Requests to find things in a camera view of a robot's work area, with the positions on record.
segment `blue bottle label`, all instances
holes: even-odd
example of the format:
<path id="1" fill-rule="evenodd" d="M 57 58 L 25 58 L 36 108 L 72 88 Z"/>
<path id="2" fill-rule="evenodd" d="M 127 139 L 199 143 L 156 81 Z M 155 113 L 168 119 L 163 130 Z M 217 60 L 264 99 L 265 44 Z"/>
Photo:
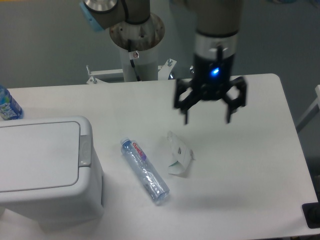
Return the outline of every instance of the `blue bottle label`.
<path id="1" fill-rule="evenodd" d="M 4 120 L 19 119 L 21 116 L 21 107 L 11 97 L 11 101 L 0 105 L 0 115 Z"/>
<path id="2" fill-rule="evenodd" d="M 133 142 L 132 146 L 134 147 L 136 152 L 139 154 L 139 156 L 142 158 L 142 160 L 145 161 L 147 159 L 147 156 L 145 155 L 144 151 L 142 151 L 142 149 L 139 147 L 139 145 L 136 142 Z"/>

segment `robotic arm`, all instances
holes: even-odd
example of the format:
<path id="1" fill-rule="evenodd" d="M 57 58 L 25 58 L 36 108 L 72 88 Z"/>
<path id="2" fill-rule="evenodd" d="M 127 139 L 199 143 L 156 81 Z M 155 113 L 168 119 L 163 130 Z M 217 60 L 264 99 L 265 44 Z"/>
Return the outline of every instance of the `robotic arm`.
<path id="1" fill-rule="evenodd" d="M 200 100 L 217 101 L 222 99 L 227 105 L 226 122 L 231 120 L 239 107 L 246 105 L 247 84 L 241 76 L 230 81 L 234 56 L 236 53 L 237 33 L 240 25 L 243 0 L 173 0 L 197 14 L 197 29 L 194 49 L 194 77 L 190 82 L 176 80 L 174 108 L 180 109 L 188 123 L 188 110 Z M 141 44 L 141 41 L 152 43 L 148 38 L 140 43 L 133 42 L 134 26 L 143 26 L 150 19 L 150 0 L 84 0 L 80 4 L 82 11 L 96 31 L 107 29 L 125 21 L 132 25 L 127 38 L 129 49 L 139 51 L 152 47 L 152 44 Z M 236 87 L 238 97 L 231 99 L 227 92 Z M 191 88 L 190 94 L 180 100 L 181 94 Z"/>
<path id="2" fill-rule="evenodd" d="M 176 80 L 174 107 L 185 114 L 200 100 L 222 99 L 227 105 L 226 122 L 231 121 L 239 107 L 246 105 L 247 84 L 241 76 L 230 81 L 236 53 L 237 33 L 243 0 L 176 0 L 197 13 L 194 49 L 194 77 L 190 82 Z M 239 95 L 231 99 L 227 92 L 236 87 Z M 188 88 L 192 91 L 185 99 L 180 95 Z"/>

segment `white paper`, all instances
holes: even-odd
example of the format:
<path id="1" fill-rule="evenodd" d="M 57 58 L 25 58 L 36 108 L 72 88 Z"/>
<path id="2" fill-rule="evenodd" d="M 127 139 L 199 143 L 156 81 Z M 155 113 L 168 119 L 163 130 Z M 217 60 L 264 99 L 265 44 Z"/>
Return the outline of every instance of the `white paper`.
<path id="1" fill-rule="evenodd" d="M 168 173 L 175 175 L 182 174 L 188 168 L 190 161 L 194 159 L 194 153 L 172 131 L 168 132 L 167 139 L 170 142 L 173 155 L 170 166 L 168 167 Z"/>

